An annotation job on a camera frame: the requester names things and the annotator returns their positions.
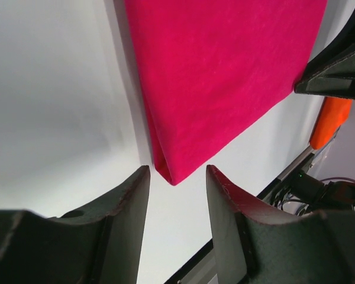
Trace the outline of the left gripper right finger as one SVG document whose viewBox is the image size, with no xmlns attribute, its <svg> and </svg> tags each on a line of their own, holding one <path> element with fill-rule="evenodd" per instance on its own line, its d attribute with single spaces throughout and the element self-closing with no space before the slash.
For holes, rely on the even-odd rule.
<svg viewBox="0 0 355 284">
<path fill-rule="evenodd" d="M 281 211 L 206 168 L 219 283 L 355 283 L 355 211 Z"/>
</svg>

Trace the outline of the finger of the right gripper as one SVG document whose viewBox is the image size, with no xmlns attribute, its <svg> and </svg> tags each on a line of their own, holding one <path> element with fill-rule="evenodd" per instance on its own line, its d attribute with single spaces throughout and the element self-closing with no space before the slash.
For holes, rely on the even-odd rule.
<svg viewBox="0 0 355 284">
<path fill-rule="evenodd" d="M 355 100 L 355 9 L 337 37 L 307 64 L 294 91 Z"/>
</svg>

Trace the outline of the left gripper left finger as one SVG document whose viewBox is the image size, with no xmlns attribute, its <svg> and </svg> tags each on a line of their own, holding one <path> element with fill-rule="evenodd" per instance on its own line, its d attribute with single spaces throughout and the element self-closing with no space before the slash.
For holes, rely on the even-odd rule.
<svg viewBox="0 0 355 284">
<path fill-rule="evenodd" d="M 149 190 L 141 166 L 59 218 L 0 210 L 0 283 L 136 283 Z"/>
</svg>

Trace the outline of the pink t-shirt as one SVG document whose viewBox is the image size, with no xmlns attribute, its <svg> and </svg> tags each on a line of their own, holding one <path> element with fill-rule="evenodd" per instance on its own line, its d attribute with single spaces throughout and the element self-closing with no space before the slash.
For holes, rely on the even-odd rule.
<svg viewBox="0 0 355 284">
<path fill-rule="evenodd" d="M 177 185 L 285 99 L 325 1 L 126 1 L 156 170 Z"/>
</svg>

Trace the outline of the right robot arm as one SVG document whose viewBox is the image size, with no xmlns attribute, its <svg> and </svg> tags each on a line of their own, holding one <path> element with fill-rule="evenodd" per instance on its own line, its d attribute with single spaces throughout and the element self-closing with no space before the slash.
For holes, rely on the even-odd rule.
<svg viewBox="0 0 355 284">
<path fill-rule="evenodd" d="M 348 119 L 355 100 L 355 9 L 337 37 L 308 63 L 295 92 L 325 98 L 309 142 L 319 150 Z M 288 202 L 300 202 L 299 216 L 318 209 L 355 209 L 355 182 L 343 178 L 320 181 L 295 169 L 281 186 L 270 204 L 283 209 Z"/>
</svg>

